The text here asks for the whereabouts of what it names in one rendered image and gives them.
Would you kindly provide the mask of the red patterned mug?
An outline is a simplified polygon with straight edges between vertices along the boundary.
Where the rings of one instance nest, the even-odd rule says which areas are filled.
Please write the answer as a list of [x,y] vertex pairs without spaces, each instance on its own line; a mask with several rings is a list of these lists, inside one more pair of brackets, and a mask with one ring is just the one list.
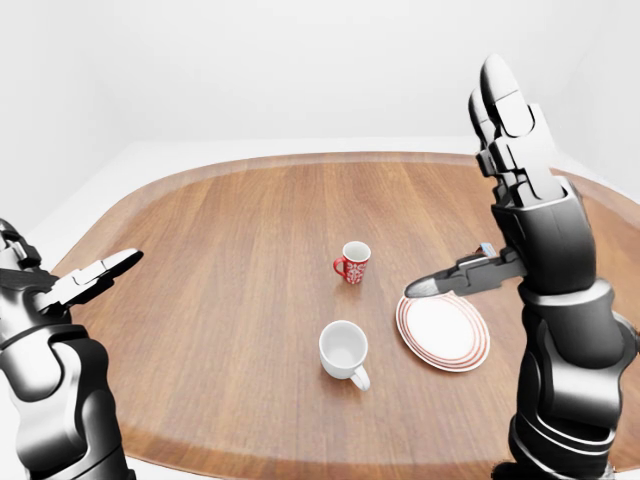
[[334,271],[351,285],[359,284],[371,257],[370,247],[361,241],[350,241],[343,246],[342,255],[333,262]]

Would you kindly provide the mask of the white mug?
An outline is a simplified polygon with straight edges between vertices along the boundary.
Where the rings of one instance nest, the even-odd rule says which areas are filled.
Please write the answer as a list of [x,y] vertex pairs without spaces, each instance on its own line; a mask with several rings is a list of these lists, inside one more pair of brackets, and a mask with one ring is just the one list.
[[368,340],[356,324],[337,320],[328,324],[319,337],[321,364],[327,374],[339,380],[351,380],[361,391],[371,382],[364,368]]

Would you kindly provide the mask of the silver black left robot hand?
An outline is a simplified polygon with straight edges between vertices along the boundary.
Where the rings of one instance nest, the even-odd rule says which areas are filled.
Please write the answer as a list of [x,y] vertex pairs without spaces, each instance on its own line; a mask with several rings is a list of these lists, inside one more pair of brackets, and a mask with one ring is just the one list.
[[0,218],[0,349],[38,328],[65,323],[71,306],[109,289],[142,257],[129,248],[58,277],[41,267],[37,249]]

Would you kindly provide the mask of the white plate with red rings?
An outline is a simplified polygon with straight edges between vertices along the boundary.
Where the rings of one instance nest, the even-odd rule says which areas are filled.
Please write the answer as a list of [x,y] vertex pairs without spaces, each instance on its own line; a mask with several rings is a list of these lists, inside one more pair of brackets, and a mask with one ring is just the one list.
[[396,325],[419,359],[447,372],[474,370],[490,351],[484,318],[469,301],[453,293],[402,297],[396,307]]

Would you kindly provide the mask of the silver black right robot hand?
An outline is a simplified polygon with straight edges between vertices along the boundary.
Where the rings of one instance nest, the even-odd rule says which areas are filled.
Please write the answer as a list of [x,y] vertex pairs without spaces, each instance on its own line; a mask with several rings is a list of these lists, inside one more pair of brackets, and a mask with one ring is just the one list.
[[466,296],[513,277],[541,295],[590,288],[595,241],[582,200],[569,179],[551,173],[549,164],[560,152],[548,124],[540,107],[526,102],[499,55],[484,61],[468,111],[480,140],[479,168],[497,181],[491,211],[505,246],[495,257],[472,254],[422,277],[405,288],[405,296]]

